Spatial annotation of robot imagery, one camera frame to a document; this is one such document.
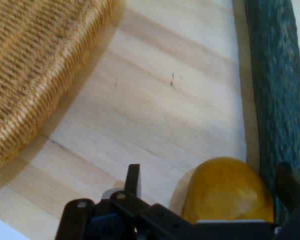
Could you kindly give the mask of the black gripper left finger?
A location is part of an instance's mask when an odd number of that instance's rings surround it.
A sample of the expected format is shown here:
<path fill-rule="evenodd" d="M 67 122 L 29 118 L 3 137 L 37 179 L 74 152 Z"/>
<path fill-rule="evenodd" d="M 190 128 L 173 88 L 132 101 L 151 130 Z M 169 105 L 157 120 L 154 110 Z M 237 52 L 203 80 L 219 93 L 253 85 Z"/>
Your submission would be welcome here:
<path fill-rule="evenodd" d="M 88 198 L 68 202 L 57 240 L 184 240 L 188 224 L 160 204 L 140 199 L 139 164 L 130 164 L 124 188 L 98 203 Z"/>

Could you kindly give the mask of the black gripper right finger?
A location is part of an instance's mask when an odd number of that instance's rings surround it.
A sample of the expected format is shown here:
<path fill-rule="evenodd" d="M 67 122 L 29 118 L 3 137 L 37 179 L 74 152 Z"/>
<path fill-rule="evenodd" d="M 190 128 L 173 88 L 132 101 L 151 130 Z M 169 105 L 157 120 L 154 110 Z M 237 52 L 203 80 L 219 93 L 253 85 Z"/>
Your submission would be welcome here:
<path fill-rule="evenodd" d="M 300 175 L 289 163 L 281 162 L 277 166 L 275 192 L 289 212 L 275 239 L 300 240 Z"/>

